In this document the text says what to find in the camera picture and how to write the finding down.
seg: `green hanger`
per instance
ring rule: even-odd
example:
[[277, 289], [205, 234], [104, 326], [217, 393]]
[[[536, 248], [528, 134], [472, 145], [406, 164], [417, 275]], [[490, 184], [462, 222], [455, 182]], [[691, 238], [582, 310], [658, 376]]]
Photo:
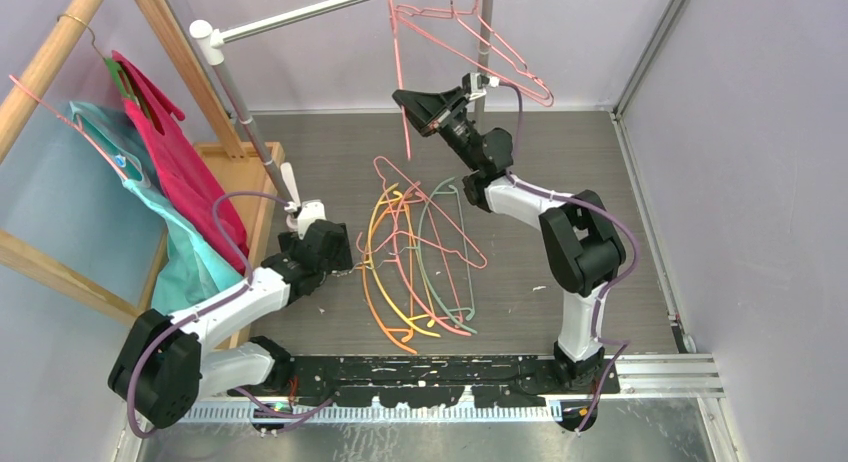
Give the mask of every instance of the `green hanger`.
[[111, 57], [103, 57], [103, 62], [106, 64], [106, 68], [109, 69], [109, 75], [112, 76], [115, 85], [118, 86], [121, 97], [133, 101], [141, 107], [142, 112], [144, 112], [144, 115], [148, 119], [153, 120], [153, 116], [150, 113], [150, 106], [144, 100], [144, 97], [136, 94], [136, 88], [133, 86], [132, 79], [127, 75], [121, 64], [115, 62]]

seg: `clothing rack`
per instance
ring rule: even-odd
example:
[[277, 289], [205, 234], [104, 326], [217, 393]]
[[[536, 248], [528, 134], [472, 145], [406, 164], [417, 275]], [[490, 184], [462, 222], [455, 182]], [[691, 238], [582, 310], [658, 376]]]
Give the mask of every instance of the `clothing rack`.
[[[224, 191], [258, 190], [274, 194], [274, 187], [265, 175], [256, 149], [240, 140], [166, 0], [135, 2], [215, 132], [217, 142], [195, 144], [195, 148]], [[102, 3], [103, 0], [72, 0], [64, 12], [71, 17], [57, 19], [53, 30], [19, 79], [36, 96], [43, 97], [47, 92]], [[13, 87], [0, 105], [0, 163], [17, 141], [37, 105], [18, 87]], [[270, 142], [267, 145], [274, 161], [282, 163], [284, 156], [280, 144]], [[233, 205], [248, 232], [251, 264], [258, 265], [268, 240], [273, 202], [258, 197], [237, 198], [233, 200]], [[164, 265], [165, 257], [163, 234], [140, 300], [133, 303], [25, 241], [0, 230], [0, 264], [125, 325], [131, 325], [138, 315], [150, 307], [156, 276]], [[247, 335], [247, 330], [243, 330], [234, 335], [228, 345], [234, 347], [241, 344]]]

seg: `clothes hanger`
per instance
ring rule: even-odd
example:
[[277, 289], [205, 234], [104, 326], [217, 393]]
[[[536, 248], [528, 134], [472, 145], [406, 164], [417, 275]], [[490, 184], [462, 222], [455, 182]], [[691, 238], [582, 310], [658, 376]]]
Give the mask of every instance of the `clothes hanger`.
[[[447, 49], [454, 55], [461, 57], [466, 62], [474, 66], [474, 70], [497, 77], [501, 80], [500, 85], [510, 84], [511, 86], [514, 86], [515, 90], [538, 102], [543, 107], [553, 106], [554, 96], [545, 82], [530, 71], [524, 58], [521, 57], [521, 55], [485, 21], [481, 12], [480, 0], [474, 0], [473, 6], [468, 10], [458, 10], [454, 0], [449, 0], [449, 8], [444, 9], [430, 7], [420, 9], [407, 4], [395, 5], [394, 0], [387, 0], [387, 2], [389, 4], [390, 29], [392, 31], [392, 39], [394, 42], [395, 70], [397, 72], [398, 89], [403, 89], [403, 68], [398, 42], [398, 27], [399, 25], [404, 25], [412, 32], [424, 37], [426, 40], [429, 40], [436, 45]], [[477, 29], [464, 22], [464, 17], [475, 17], [480, 23], [481, 30], [485, 28], [491, 34], [491, 40], [486, 40], [482, 35], [480, 35], [480, 33], [478, 33]], [[525, 80], [525, 82], [522, 84], [519, 79], [512, 80], [508, 78], [503, 70], [496, 72], [493, 69], [492, 64], [481, 65], [478, 61], [462, 53], [459, 49], [452, 47], [450, 44], [442, 41], [432, 33], [422, 28], [422, 26], [416, 24], [415, 20], [418, 18], [450, 20], [457, 23], [464, 31], [468, 32], [475, 39], [475, 43], [480, 44], [479, 50], [482, 51], [485, 47], [485, 50], [491, 53], [492, 56], [499, 57], [507, 66], [512, 67], [512, 70], [520, 77], [520, 80]], [[409, 126], [407, 124], [406, 109], [404, 107], [401, 107], [401, 119], [403, 122], [403, 136], [406, 141], [406, 158], [407, 160], [412, 160]]]
[[144, 100], [143, 97], [137, 94], [137, 91], [133, 87], [132, 79], [130, 79], [130, 77], [124, 71], [124, 68], [121, 67], [121, 64], [115, 62], [114, 59], [106, 56], [103, 52], [100, 51], [99, 48], [97, 48], [97, 45], [95, 43], [97, 40], [97, 35], [94, 33], [94, 30], [87, 23], [85, 23], [84, 20], [80, 19], [75, 15], [59, 14], [59, 16], [56, 17], [56, 20], [61, 19], [62, 17], [67, 17], [71, 20], [75, 20], [82, 24], [82, 26], [85, 27], [86, 30], [88, 30], [88, 32], [91, 34], [91, 47], [94, 48], [94, 51], [97, 52], [97, 55], [99, 55], [100, 58], [103, 60], [103, 63], [106, 65], [106, 69], [109, 71], [109, 75], [112, 77], [112, 81], [115, 83], [115, 86], [118, 87], [118, 91], [120, 92], [121, 97], [133, 101], [136, 105], [141, 107], [142, 111], [144, 111], [144, 115], [147, 116], [148, 119], [152, 119], [150, 115], [150, 108], [148, 107], [147, 102]]
[[118, 174], [118, 177], [120, 177], [122, 181], [127, 180], [129, 178], [129, 175], [127, 174], [127, 171], [126, 171], [126, 164], [121, 165], [121, 163], [119, 162], [120, 159], [118, 159], [116, 157], [116, 154], [107, 153], [103, 149], [103, 147], [101, 147], [101, 145], [97, 143], [97, 141], [92, 139], [91, 136], [88, 135], [88, 132], [85, 131], [85, 128], [82, 126], [81, 121], [78, 120], [77, 123], [74, 123], [71, 120], [69, 120], [67, 117], [65, 117], [64, 115], [59, 113], [58, 110], [53, 108], [50, 104], [48, 104], [47, 102], [42, 100], [40, 97], [35, 95], [31, 90], [29, 90], [28, 87], [26, 87], [24, 84], [22, 84], [21, 81], [19, 81], [15, 76], [10, 75], [9, 79], [11, 79], [12, 82], [14, 82], [14, 84], [17, 85], [18, 88], [21, 89], [27, 96], [29, 96], [30, 98], [32, 98], [33, 100], [38, 102], [39, 105], [45, 107], [47, 110], [52, 112], [53, 115], [55, 115], [57, 119], [61, 120], [67, 126], [71, 127], [72, 129], [76, 130], [80, 135], [82, 135], [83, 138], [85, 138], [85, 140], [88, 141], [88, 143], [91, 144], [92, 147], [94, 147], [94, 149], [100, 154], [100, 156], [103, 157], [106, 160], [106, 162], [112, 167], [112, 169], [115, 171], [115, 173]]

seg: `gray floor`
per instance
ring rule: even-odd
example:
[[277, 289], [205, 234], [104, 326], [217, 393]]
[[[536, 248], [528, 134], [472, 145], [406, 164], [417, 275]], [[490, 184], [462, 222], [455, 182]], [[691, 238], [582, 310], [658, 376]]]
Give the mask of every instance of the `gray floor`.
[[[347, 223], [351, 243], [367, 228], [382, 193], [372, 165], [377, 155], [388, 157], [410, 178], [421, 181], [428, 193], [451, 176], [457, 176], [461, 189], [459, 179], [467, 173], [438, 136], [422, 139], [413, 134], [413, 158], [406, 162], [399, 114], [277, 115], [257, 117], [257, 121], [268, 140], [283, 142], [301, 197], [320, 198], [329, 219]], [[490, 127], [500, 125], [513, 131], [515, 114], [487, 114], [486, 122]], [[631, 353], [675, 353], [656, 269], [609, 115], [529, 113], [524, 127], [515, 154], [514, 171], [519, 177], [566, 192], [596, 191], [607, 209], [631, 227], [645, 247], [640, 267], [609, 296], [604, 335], [631, 339]], [[452, 217], [457, 215], [456, 201], [450, 196], [437, 198], [436, 202]], [[463, 337], [440, 329], [441, 338], [416, 335], [410, 345], [421, 354], [549, 353], [560, 330], [562, 291], [548, 269], [540, 234], [513, 219], [471, 207], [464, 197], [462, 204], [466, 231], [489, 261], [485, 269], [471, 273], [477, 314], [468, 325], [479, 333]], [[437, 220], [437, 224], [444, 245], [462, 247], [462, 239], [444, 220]], [[283, 214], [277, 211], [272, 233], [284, 227]], [[272, 239], [268, 251], [275, 250], [276, 241]], [[441, 265], [438, 251], [431, 249], [424, 257], [437, 290], [453, 303], [448, 297], [445, 273], [433, 275]], [[354, 259], [359, 259], [355, 248]], [[379, 276], [398, 305], [408, 307], [408, 292], [402, 290], [396, 266], [390, 265], [381, 267]], [[451, 267], [465, 301], [465, 269], [462, 265]], [[372, 284], [370, 290], [387, 325], [401, 326], [376, 286]], [[404, 354], [376, 325], [366, 305], [358, 271], [332, 278], [311, 297], [259, 320], [253, 325], [253, 333], [277, 340], [294, 354]]]

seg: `metal base plate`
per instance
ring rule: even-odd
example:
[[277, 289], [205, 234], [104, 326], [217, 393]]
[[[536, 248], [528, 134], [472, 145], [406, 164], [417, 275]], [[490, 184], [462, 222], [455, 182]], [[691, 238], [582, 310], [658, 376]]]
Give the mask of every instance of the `metal base plate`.
[[[382, 407], [406, 404], [411, 409], [452, 407], [464, 393], [475, 408], [545, 407], [543, 396], [587, 395], [594, 381], [563, 386], [554, 375], [553, 359], [524, 356], [449, 357], [297, 357], [296, 396], [303, 405], [318, 405], [328, 397], [337, 407]], [[620, 391], [615, 368], [604, 393]], [[257, 396], [288, 396], [290, 388]]]

